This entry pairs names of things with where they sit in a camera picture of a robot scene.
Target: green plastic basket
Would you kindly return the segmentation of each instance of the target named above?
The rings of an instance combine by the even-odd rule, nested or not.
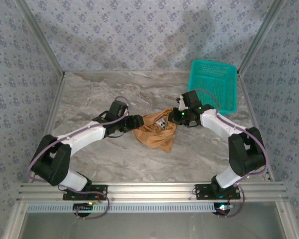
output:
[[[222,115],[237,110],[237,68],[233,65],[204,60],[194,60],[188,90],[204,89],[212,93],[221,105]],[[197,91],[202,104],[217,104],[208,94]]]

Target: teal basket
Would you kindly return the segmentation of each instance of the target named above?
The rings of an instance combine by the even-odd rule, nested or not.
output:
[[[214,61],[194,60],[188,83],[188,90],[204,89],[212,93],[221,105],[222,115],[237,110],[237,68],[230,64]],[[217,104],[208,94],[197,91],[203,105]]]

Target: enclosure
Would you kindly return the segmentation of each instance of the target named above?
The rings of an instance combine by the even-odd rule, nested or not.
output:
[[[0,238],[36,232],[79,238],[81,230],[95,236],[93,222],[56,210],[68,205],[62,192],[28,183],[25,170],[39,142],[84,126],[118,95],[129,99],[132,114],[177,107],[195,59],[237,67],[238,106],[226,117],[260,129],[268,173],[242,184],[246,208],[233,221],[198,208],[136,210],[109,213],[100,223],[112,234],[103,226],[98,231],[105,238],[299,238],[299,0],[0,1]],[[118,200],[113,205],[124,207],[135,198],[149,207],[185,207],[188,200],[198,206],[190,188],[227,166],[226,140],[207,128],[180,126],[171,153],[126,133],[90,144],[70,162],[92,181],[106,182]],[[38,204],[52,209],[36,211]],[[238,234],[236,223],[244,229]],[[177,230],[164,234],[160,227],[170,225]]]

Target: brown bag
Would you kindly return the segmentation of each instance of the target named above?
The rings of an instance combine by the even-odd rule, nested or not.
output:
[[[177,125],[169,122],[168,114],[173,108],[168,108],[162,112],[143,116],[144,125],[132,130],[132,134],[139,142],[145,144],[149,148],[159,148],[166,153],[171,151],[173,139],[176,136]],[[163,118],[167,122],[167,127],[162,129],[155,122]]]

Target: gray marble floor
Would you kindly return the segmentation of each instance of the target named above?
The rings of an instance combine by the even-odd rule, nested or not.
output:
[[[175,99],[186,92],[188,79],[189,73],[67,73],[53,135],[84,126],[118,95],[130,100],[131,114],[177,107]],[[228,118],[252,126],[240,86],[238,109]],[[176,133],[171,153],[148,149],[129,132],[83,148],[72,157],[70,168],[93,181],[209,181],[229,165],[227,142],[209,129],[180,126]]]

